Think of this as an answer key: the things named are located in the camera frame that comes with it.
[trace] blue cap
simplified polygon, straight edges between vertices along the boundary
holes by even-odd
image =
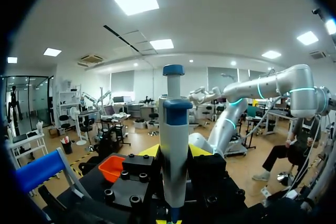
[[[190,101],[176,99],[164,101],[163,107],[166,108],[167,124],[186,125],[188,123],[187,110],[192,109],[193,105]]]
[[[163,67],[163,75],[169,76],[170,74],[184,75],[184,67],[182,65],[166,65]]]

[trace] person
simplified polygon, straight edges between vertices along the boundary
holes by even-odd
[[[289,162],[294,165],[298,165],[298,176],[299,172],[303,168],[306,158],[309,153],[309,149],[313,143],[313,140],[316,136],[314,143],[314,148],[317,148],[318,142],[321,137],[321,129],[319,127],[319,119],[316,116],[311,118],[299,118],[293,128],[292,133],[288,140],[286,140],[285,145],[274,146],[270,154],[268,155],[266,161],[262,165],[265,171],[259,175],[254,175],[252,179],[268,181],[270,177],[270,172],[274,166],[274,163],[278,158],[288,158]],[[303,179],[303,175],[297,181],[297,185]]]

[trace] glass partition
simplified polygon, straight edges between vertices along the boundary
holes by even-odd
[[[9,76],[1,79],[2,116],[14,135],[36,129],[38,120],[51,125],[48,112],[48,77]]]

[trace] orange bowl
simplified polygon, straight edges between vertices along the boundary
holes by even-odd
[[[120,176],[122,171],[122,162],[124,160],[124,157],[110,156],[98,166],[98,169],[101,173],[103,173],[106,180],[114,183]]]

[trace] square ceiling light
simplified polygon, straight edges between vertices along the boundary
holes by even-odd
[[[49,48],[49,47],[48,47],[48,48],[46,49],[46,51],[44,52],[43,55],[56,57],[56,56],[58,56],[61,52],[62,52],[62,50],[52,49],[52,48]]]
[[[7,62],[8,63],[17,63],[17,57],[7,57]]]
[[[149,43],[152,45],[152,47],[155,50],[174,48],[174,45],[171,39],[153,40],[153,41],[149,41]]]
[[[159,9],[156,0],[114,0],[120,8],[130,16],[137,13],[143,13],[148,10]]]
[[[335,20],[330,19],[330,20],[328,20],[325,24],[326,24],[325,26],[326,26],[326,28],[327,28],[327,30],[328,30],[328,33],[329,33],[330,35],[336,33],[336,24],[335,24]]]
[[[261,56],[268,58],[268,59],[275,59],[281,56],[281,53],[279,52],[275,52],[275,51],[268,51],[264,54],[262,54]]]
[[[315,36],[315,34],[312,31],[300,35],[299,37],[297,37],[297,39],[306,46],[319,41],[319,39]]]

